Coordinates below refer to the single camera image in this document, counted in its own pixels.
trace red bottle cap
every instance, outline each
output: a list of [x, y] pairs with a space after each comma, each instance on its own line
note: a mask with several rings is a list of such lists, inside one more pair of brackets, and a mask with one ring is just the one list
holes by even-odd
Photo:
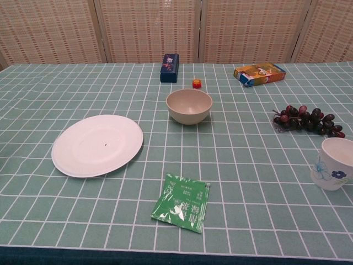
[[192, 82], [192, 87], [193, 87], [193, 88], [196, 88], [196, 89], [201, 88], [201, 80], [199, 80], [199, 79], [194, 79], [193, 82]]

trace dark purple grape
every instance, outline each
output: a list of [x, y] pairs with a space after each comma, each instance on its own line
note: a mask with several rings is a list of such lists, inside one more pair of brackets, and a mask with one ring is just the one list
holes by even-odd
[[299, 115], [301, 115], [302, 113], [306, 112], [307, 111], [307, 106], [303, 105], [303, 106], [300, 106], [299, 108]]
[[318, 123], [320, 121], [320, 114], [317, 112], [313, 112], [310, 115], [310, 120], [312, 120], [314, 123]]
[[324, 127], [325, 127], [326, 129], [330, 129], [330, 128], [332, 128], [335, 124], [333, 123], [333, 121], [324, 121], [323, 125], [324, 125]]
[[335, 125], [335, 126], [333, 126], [332, 127], [332, 130], [334, 130], [334, 131], [342, 131], [342, 126], [341, 125]]
[[276, 124], [281, 124], [282, 122], [281, 122], [281, 118], [280, 117], [276, 117], [275, 119], [274, 119], [274, 123], [276, 123]]
[[305, 123], [304, 123], [304, 127], [308, 131], [312, 131], [313, 128], [314, 128], [314, 123], [311, 120], [306, 120]]
[[333, 114], [327, 114], [327, 115], [324, 117], [323, 121], [331, 121], [331, 120], [333, 120], [334, 118], [335, 118], [335, 115], [333, 115]]
[[327, 133], [327, 135], [328, 135], [329, 137], [338, 137], [338, 133], [340, 133], [340, 132], [329, 130], [328, 133]]
[[337, 137], [340, 137], [340, 138], [346, 137], [345, 133], [342, 131], [337, 131], [336, 133], [337, 133]]
[[286, 108], [287, 113], [289, 113], [292, 108], [293, 108], [292, 105], [288, 105], [287, 108]]
[[318, 130], [318, 135], [325, 135], [326, 132], [327, 132], [327, 129], [321, 128], [321, 129]]
[[317, 123], [317, 124], [315, 124], [315, 128], [317, 130], [321, 130], [322, 128], [324, 128], [324, 125], [322, 125], [322, 123]]
[[299, 122], [299, 121], [298, 121], [297, 119], [290, 119], [290, 120], [289, 120], [289, 124], [290, 124], [290, 126], [293, 127], [293, 128], [296, 128], [298, 122]]
[[296, 129], [297, 129], [297, 130], [302, 130], [303, 127], [304, 127], [303, 121], [299, 121], [299, 122], [297, 123], [297, 125], [296, 125]]
[[286, 123], [283, 123], [282, 127], [284, 129], [289, 129], [291, 127], [290, 123], [289, 122], [286, 122]]
[[281, 122], [286, 123], [286, 122], [288, 122], [288, 120], [289, 120], [289, 117], [287, 115], [281, 116]]
[[300, 118], [302, 118], [303, 120], [307, 120], [310, 118], [310, 113], [309, 112], [304, 112], [300, 115]]
[[319, 113], [320, 114], [321, 110], [319, 108], [313, 109], [312, 113]]
[[299, 111], [298, 111], [296, 108], [291, 108], [291, 109], [289, 110], [289, 114], [290, 114], [292, 117], [298, 117]]

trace colorful box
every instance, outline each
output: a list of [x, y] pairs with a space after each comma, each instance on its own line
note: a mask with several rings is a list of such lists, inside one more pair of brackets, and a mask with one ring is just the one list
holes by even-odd
[[179, 55], [165, 54], [161, 68], [161, 82], [175, 83], [178, 79]]
[[257, 86], [284, 79], [286, 71], [270, 62], [236, 68], [234, 77], [245, 87]]

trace dark blue box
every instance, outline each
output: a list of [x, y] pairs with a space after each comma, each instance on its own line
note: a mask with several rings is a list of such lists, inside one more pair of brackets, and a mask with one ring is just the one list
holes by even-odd
[[165, 54], [161, 68], [161, 82], [176, 83], [179, 69], [179, 54]]

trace plate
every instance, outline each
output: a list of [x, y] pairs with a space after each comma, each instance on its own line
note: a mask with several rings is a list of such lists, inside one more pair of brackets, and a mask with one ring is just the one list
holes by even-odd
[[98, 115], [67, 128], [54, 142], [51, 158], [62, 173], [88, 178], [122, 167], [140, 150], [141, 128], [118, 115]]

